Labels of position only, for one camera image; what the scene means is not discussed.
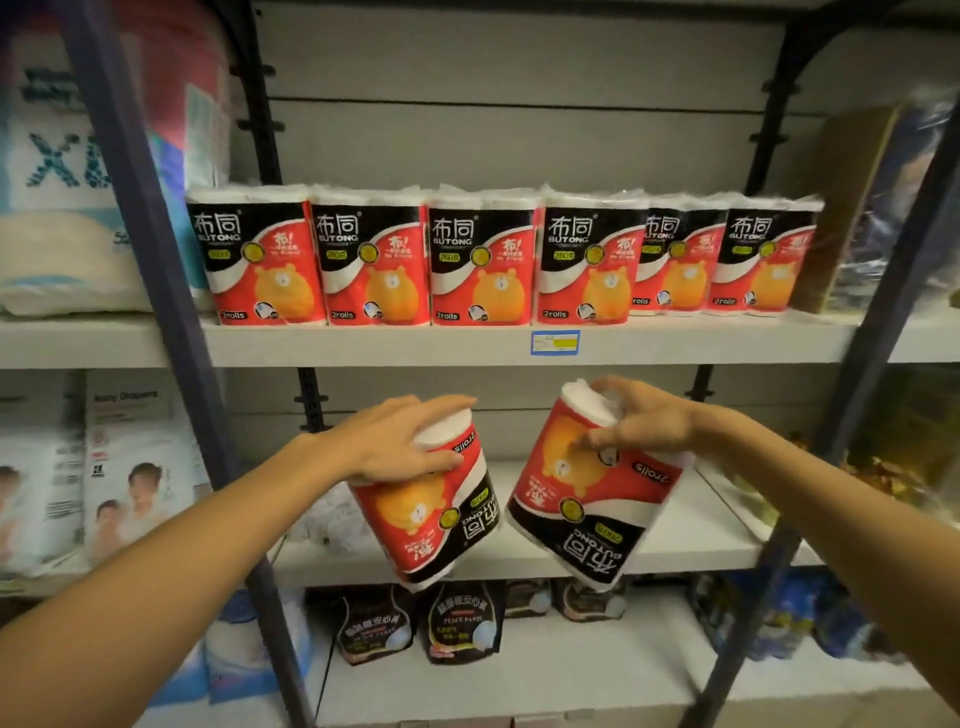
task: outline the dark metal post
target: dark metal post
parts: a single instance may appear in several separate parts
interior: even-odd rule
[[[119,35],[101,0],[52,0],[52,7],[60,17],[77,86],[97,132],[210,484],[219,490],[242,470],[229,441],[227,414],[167,217]],[[266,559],[257,564],[246,583],[284,704],[293,725],[307,728],[313,725],[313,713]]]
[[[958,231],[960,101],[953,108],[886,273],[840,365],[830,404],[813,438],[813,454],[832,465],[840,463],[914,302],[927,278],[947,258]],[[762,624],[770,596],[793,561],[800,538],[782,519],[778,521],[760,552],[757,588],[744,600],[707,686],[684,715],[681,728],[713,725],[743,665],[747,647]]]

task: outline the yellow circle label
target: yellow circle label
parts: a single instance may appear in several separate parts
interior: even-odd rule
[[[584,519],[584,507],[576,498],[566,497],[560,501],[560,513],[568,521],[579,523]]]
[[[490,259],[490,251],[486,248],[474,248],[473,252],[470,253],[470,262],[477,268],[483,268],[490,263]]]
[[[584,257],[587,259],[587,263],[590,265],[597,265],[603,260],[604,251],[599,245],[591,245],[587,248],[587,252]]]
[[[440,516],[440,528],[448,531],[460,520],[460,511],[456,508],[447,508]]]
[[[247,243],[240,252],[244,258],[251,263],[259,263],[265,255],[263,247],[259,243]]]
[[[363,243],[357,250],[357,254],[365,263],[375,263],[380,257],[380,251],[373,243]]]

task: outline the white shelf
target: white shelf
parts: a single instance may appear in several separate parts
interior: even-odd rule
[[[218,367],[516,366],[532,364],[826,363],[839,361],[857,320],[788,311],[779,318],[655,316],[584,328],[575,356],[533,356],[545,327],[222,327],[204,318]],[[960,360],[960,310],[912,319],[891,361]],[[0,318],[0,369],[166,367],[152,316]]]
[[[519,461],[491,462],[490,476],[500,507],[506,506],[523,469]],[[748,569],[759,542],[705,480],[690,469],[663,507],[660,518],[627,561],[628,574]],[[287,541],[275,562],[280,586],[333,586],[395,582],[379,547],[342,556],[313,542]],[[567,576],[552,554],[534,546],[508,523],[468,551],[454,579],[524,579]]]

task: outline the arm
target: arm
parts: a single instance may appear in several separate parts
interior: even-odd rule
[[[960,712],[960,531],[897,502],[733,410],[618,376],[628,415],[585,447],[690,449],[757,488],[817,550],[930,685]]]
[[[5,724],[132,725],[270,546],[334,484],[355,474],[404,480],[454,467],[414,435],[473,404],[388,400],[262,466],[118,553],[0,630]],[[56,699],[51,699],[56,686]]]

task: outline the diaper package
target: diaper package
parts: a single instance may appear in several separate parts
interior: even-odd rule
[[[281,591],[280,602],[300,676],[304,677],[310,667],[312,645],[303,610],[303,591]],[[267,646],[260,635],[256,611],[246,590],[234,593],[206,631],[206,661],[211,703],[279,690]]]
[[[84,373],[0,378],[0,574],[31,575],[83,525]]]
[[[228,175],[226,44],[196,0],[109,3],[190,288],[208,305],[183,190]],[[149,311],[100,145],[51,12],[0,54],[0,309]]]
[[[222,324],[322,323],[305,184],[191,188],[190,220]]]
[[[597,592],[616,584],[690,461],[689,453],[572,447],[622,416],[582,379],[565,384],[507,506],[520,533]]]
[[[493,532],[500,506],[470,410],[429,426],[414,442],[425,450],[452,449],[464,461],[447,473],[350,487],[400,583],[418,592]]]
[[[414,640],[416,600],[397,584],[344,589],[346,610],[337,647],[350,665],[362,665],[397,652]]]
[[[430,323],[426,210],[418,188],[310,193],[330,323]]]
[[[464,665],[500,651],[504,582],[446,581],[427,615],[427,658]]]
[[[97,563],[209,490],[173,375],[91,370],[86,392],[84,546]]]
[[[530,323],[536,224],[535,190],[435,192],[427,209],[433,323]]]
[[[206,656],[204,643],[199,642],[187,654],[177,671],[150,698],[149,707],[192,703],[206,697]]]
[[[538,323],[623,324],[633,300],[647,195],[543,194]]]

